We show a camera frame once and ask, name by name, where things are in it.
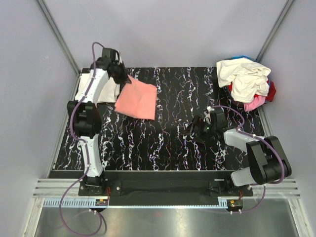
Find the salmon pink t shirt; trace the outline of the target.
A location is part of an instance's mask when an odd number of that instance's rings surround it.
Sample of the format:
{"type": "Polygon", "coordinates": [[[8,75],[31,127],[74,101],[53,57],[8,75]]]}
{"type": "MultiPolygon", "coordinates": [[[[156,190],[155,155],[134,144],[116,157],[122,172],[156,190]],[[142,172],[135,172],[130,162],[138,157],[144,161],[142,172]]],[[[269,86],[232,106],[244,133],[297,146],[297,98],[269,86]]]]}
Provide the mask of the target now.
{"type": "Polygon", "coordinates": [[[131,83],[123,87],[115,103],[115,111],[135,119],[154,120],[158,89],[152,84],[128,77],[131,83]]]}

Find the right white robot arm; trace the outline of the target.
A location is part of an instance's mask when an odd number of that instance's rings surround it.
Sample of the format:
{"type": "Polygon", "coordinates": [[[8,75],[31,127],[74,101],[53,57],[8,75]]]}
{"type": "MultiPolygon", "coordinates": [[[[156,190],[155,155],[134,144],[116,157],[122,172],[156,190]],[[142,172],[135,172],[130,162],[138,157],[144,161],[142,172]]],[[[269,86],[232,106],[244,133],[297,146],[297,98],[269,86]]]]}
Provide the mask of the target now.
{"type": "Polygon", "coordinates": [[[276,136],[260,137],[230,127],[223,113],[210,112],[203,118],[194,116],[182,134],[201,144],[224,142],[247,154],[249,166],[232,172],[223,180],[209,183],[212,192],[235,196],[242,188],[278,184],[292,174],[292,167],[276,136]]]}

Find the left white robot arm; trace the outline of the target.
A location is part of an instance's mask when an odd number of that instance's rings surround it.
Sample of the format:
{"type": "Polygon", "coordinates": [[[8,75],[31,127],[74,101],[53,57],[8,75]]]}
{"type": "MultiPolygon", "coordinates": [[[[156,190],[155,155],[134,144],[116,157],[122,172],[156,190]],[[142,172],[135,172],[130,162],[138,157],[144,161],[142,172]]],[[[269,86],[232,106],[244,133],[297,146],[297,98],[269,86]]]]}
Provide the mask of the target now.
{"type": "Polygon", "coordinates": [[[98,147],[102,119],[97,103],[104,88],[109,89],[116,101],[120,85],[125,83],[130,80],[123,63],[84,69],[75,99],[67,103],[71,135],[81,146],[84,161],[83,176],[79,178],[80,196],[100,196],[109,191],[98,147]]]}

